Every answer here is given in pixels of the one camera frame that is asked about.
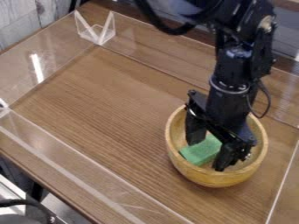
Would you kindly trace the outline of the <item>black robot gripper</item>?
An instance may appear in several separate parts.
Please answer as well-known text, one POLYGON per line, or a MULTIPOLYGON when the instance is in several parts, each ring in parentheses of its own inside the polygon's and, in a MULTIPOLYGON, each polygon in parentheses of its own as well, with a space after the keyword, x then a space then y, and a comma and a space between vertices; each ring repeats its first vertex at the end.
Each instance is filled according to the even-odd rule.
POLYGON ((221 86, 209 79, 209 93, 200 94, 190 89, 185 104, 185 141, 198 144, 209 132, 221 142, 212 168, 222 172, 237 161, 244 161, 248 151, 256 145, 256 138, 248 127, 248 114, 257 95, 256 84, 237 87, 221 86))

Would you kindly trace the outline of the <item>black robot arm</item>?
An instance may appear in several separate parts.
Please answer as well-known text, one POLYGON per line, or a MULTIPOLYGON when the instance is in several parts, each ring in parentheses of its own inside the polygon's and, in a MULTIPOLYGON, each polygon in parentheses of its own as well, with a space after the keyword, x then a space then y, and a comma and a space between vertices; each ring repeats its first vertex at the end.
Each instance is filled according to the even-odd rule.
POLYGON ((268 90, 262 77, 276 63, 272 43, 276 31, 274 7, 268 0, 173 0, 184 24, 176 28, 160 19, 148 0, 134 0, 150 25, 178 36, 197 25, 214 31, 216 65, 209 77, 209 93, 188 92, 185 140, 200 143, 206 134, 220 141, 212 168, 221 172, 248 159, 257 140, 248 127, 258 93, 268 90))

